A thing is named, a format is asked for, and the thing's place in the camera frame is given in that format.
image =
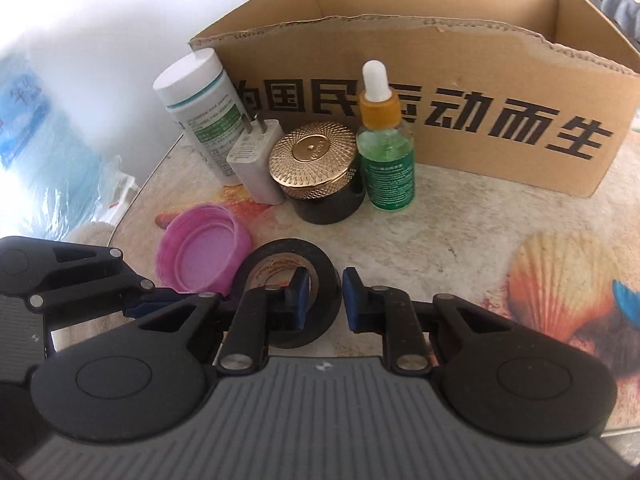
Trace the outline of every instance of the white bottle cap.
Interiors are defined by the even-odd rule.
[[[216,51],[203,48],[179,59],[154,81],[154,90],[166,105],[176,105],[210,85],[222,72]]]
[[[381,103],[391,99],[391,89],[386,78],[386,68],[378,60],[367,61],[362,67],[364,78],[364,98],[371,103]]]

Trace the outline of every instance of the green label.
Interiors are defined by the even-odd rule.
[[[240,118],[240,110],[233,105],[229,111],[220,117],[215,123],[205,126],[203,129],[194,132],[200,142],[209,142],[216,137],[225,133],[229,128],[238,122]]]
[[[362,157],[362,169],[374,206],[387,210],[401,209],[414,199],[414,150],[391,162]]]

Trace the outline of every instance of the black jar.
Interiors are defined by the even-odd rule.
[[[281,138],[269,170],[298,216],[312,224],[344,220],[366,193],[355,135],[338,123],[306,124]]]

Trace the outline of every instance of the ribbed plastic surface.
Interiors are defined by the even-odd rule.
[[[196,416],[128,446],[56,436],[28,480],[617,480],[631,468],[596,438],[505,444],[451,415],[429,383],[378,358],[274,357],[223,380]]]
[[[0,296],[0,382],[21,383],[33,365],[44,361],[42,316],[21,298]]]

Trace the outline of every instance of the gold jar lid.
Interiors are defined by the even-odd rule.
[[[356,138],[338,123],[305,124],[282,137],[271,150],[269,171],[285,193],[322,198],[346,186],[355,168]]]

